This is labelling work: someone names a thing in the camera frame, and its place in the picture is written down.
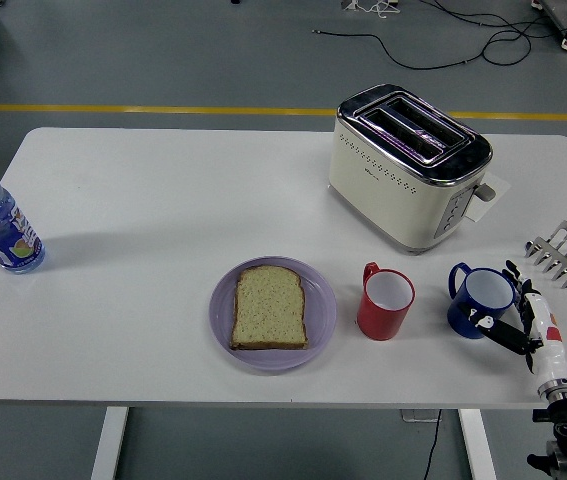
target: mug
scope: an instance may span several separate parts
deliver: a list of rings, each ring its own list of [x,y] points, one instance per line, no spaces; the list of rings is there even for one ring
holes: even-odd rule
[[[389,340],[399,331],[414,296],[414,285],[401,272],[368,263],[356,323],[372,340]]]
[[[456,289],[457,272],[465,273],[461,288]],[[448,289],[452,304],[447,310],[447,321],[459,335],[466,338],[482,338],[483,334],[463,313],[459,305],[465,303],[481,316],[490,316],[495,321],[503,316],[514,303],[512,283],[501,273],[491,268],[472,269],[461,262],[454,265],[448,278]]]

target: bread slice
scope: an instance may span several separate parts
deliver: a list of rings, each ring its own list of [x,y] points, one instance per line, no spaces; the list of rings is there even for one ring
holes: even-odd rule
[[[307,348],[304,310],[305,292],[296,272],[275,265],[243,270],[236,286],[230,348]]]

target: blue mug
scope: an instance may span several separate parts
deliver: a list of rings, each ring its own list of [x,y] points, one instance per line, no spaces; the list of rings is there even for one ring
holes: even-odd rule
[[[465,273],[461,287],[456,288],[458,271]],[[454,265],[448,278],[452,304],[447,310],[447,321],[459,335],[466,338],[482,338],[483,334],[463,313],[459,305],[466,304],[482,315],[494,320],[503,316],[514,303],[515,291],[512,283],[500,272],[491,268],[472,269],[465,263]]]

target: cable on floor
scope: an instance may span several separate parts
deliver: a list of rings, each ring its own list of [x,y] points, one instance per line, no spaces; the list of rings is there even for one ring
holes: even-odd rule
[[[365,13],[376,13],[380,18],[387,18],[383,13],[401,13],[401,10],[390,3],[390,0],[379,0],[370,8],[366,9],[357,3],[356,8]]]
[[[550,36],[553,36],[555,33],[548,33],[548,34],[544,34],[544,35],[533,35],[528,33],[528,30],[531,29],[534,26],[544,26],[544,27],[548,27],[550,25],[548,24],[544,24],[542,22],[545,22],[546,20],[549,20],[549,17],[544,14],[541,17],[538,17],[535,20],[532,21],[527,21],[527,22],[509,22],[507,21],[505,18],[501,17],[500,15],[496,15],[493,13],[471,13],[471,14],[466,14],[466,13],[460,13],[460,12],[454,12],[452,10],[447,9],[446,7],[444,7],[443,5],[441,5],[441,3],[438,0],[434,0],[434,3],[428,2],[426,0],[419,0],[421,3],[424,3],[426,5],[429,5],[433,8],[436,8],[438,10],[441,10],[442,12],[451,15],[452,17],[461,20],[463,22],[466,23],[470,23],[473,25],[478,25],[480,27],[489,27],[489,28],[501,28],[503,30],[499,30],[496,33],[494,33],[485,43],[485,45],[483,46],[483,48],[481,49],[481,51],[469,58],[465,58],[463,60],[458,60],[456,62],[450,62],[450,63],[445,63],[445,64],[441,64],[441,65],[433,65],[433,66],[424,66],[424,67],[417,67],[417,66],[413,66],[413,65],[408,65],[407,63],[403,63],[400,62],[399,60],[397,60],[396,58],[394,58],[394,56],[392,56],[392,54],[389,52],[389,50],[387,49],[387,47],[385,46],[385,44],[383,43],[383,40],[381,40],[377,35],[374,35],[372,33],[338,33],[338,32],[328,32],[328,31],[324,31],[324,30],[312,30],[312,33],[316,33],[319,35],[330,35],[330,36],[334,36],[334,37],[369,37],[369,38],[373,38],[376,41],[378,41],[381,45],[381,48],[383,48],[383,51],[385,52],[385,54],[387,55],[387,57],[394,62],[396,65],[403,67],[403,68],[407,68],[409,70],[415,70],[415,71],[427,71],[427,70],[440,70],[440,69],[444,69],[444,68],[450,68],[450,67],[455,67],[458,65],[465,65],[468,64],[470,62],[473,62],[475,60],[478,60],[480,58],[482,58],[484,61],[492,64],[492,65],[496,65],[499,67],[509,67],[512,65],[516,65],[520,62],[522,62],[523,60],[525,60],[531,53],[532,51],[532,39],[539,39],[539,38],[547,38]],[[496,23],[489,23],[489,22],[485,22],[485,21],[479,21],[479,20],[474,20],[474,18],[492,18],[492,19],[497,19],[498,22]],[[502,62],[502,61],[497,61],[494,60],[493,58],[490,58],[488,56],[488,52],[490,50],[490,47],[492,47],[493,45],[497,44],[497,43],[502,43],[502,42],[517,42],[519,40],[522,40],[525,42],[525,52],[519,57],[516,58],[512,61],[509,62]]]
[[[423,480],[427,480],[427,476],[430,474],[430,467],[432,466],[432,455],[434,454],[434,447],[436,447],[436,442],[439,439],[439,427],[441,426],[441,413],[443,410],[439,410],[439,415],[436,417],[436,430],[434,431],[434,442],[432,442],[432,448],[430,449],[430,456],[427,459],[427,468],[425,470],[425,476]]]

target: toaster logo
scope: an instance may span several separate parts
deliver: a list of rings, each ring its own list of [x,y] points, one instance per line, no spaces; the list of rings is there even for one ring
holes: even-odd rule
[[[374,178],[374,180],[376,180],[377,182],[379,181],[379,177],[377,177],[376,175],[374,175],[369,168],[366,168],[365,171],[367,172],[368,175],[370,175],[372,178]]]

